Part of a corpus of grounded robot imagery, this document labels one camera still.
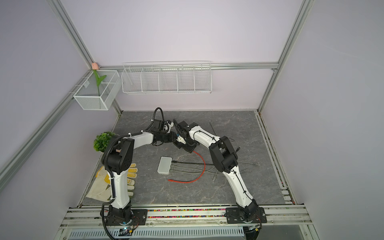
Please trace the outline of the white network switch box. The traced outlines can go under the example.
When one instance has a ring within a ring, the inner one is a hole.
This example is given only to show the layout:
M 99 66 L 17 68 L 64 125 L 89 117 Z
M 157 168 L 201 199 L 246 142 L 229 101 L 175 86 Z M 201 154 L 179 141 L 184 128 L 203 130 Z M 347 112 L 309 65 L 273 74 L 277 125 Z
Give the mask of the white network switch box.
M 161 157 L 157 172 L 161 175 L 168 175 L 170 173 L 172 160 L 171 157 Z

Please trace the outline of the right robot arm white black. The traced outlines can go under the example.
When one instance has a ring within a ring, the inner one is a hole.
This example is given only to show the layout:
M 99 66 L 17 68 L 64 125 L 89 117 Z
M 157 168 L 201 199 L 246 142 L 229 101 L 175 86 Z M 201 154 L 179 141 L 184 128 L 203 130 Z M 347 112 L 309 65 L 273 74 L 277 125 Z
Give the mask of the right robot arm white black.
M 257 204 L 241 176 L 237 151 L 229 138 L 215 136 L 196 123 L 189 125 L 173 120 L 173 127 L 176 130 L 174 143 L 178 147 L 186 147 L 191 152 L 196 144 L 200 144 L 209 150 L 213 165 L 226 177 L 234 193 L 238 212 L 233 218 L 244 223 L 266 223 L 264 209 Z

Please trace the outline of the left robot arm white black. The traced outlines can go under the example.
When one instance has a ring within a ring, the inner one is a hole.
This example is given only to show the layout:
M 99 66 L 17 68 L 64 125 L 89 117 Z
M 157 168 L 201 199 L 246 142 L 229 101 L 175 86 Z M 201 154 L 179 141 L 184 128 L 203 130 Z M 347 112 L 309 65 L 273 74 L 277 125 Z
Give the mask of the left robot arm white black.
M 106 147 L 102 163 L 108 173 L 111 185 L 111 200 L 102 204 L 101 217 L 103 225 L 130 225 L 135 215 L 131 210 L 128 194 L 128 169 L 133 161 L 134 149 L 152 145 L 158 141 L 171 143 L 175 134 L 171 132 L 174 123 L 157 121 L 148 130 L 135 134 L 113 137 Z

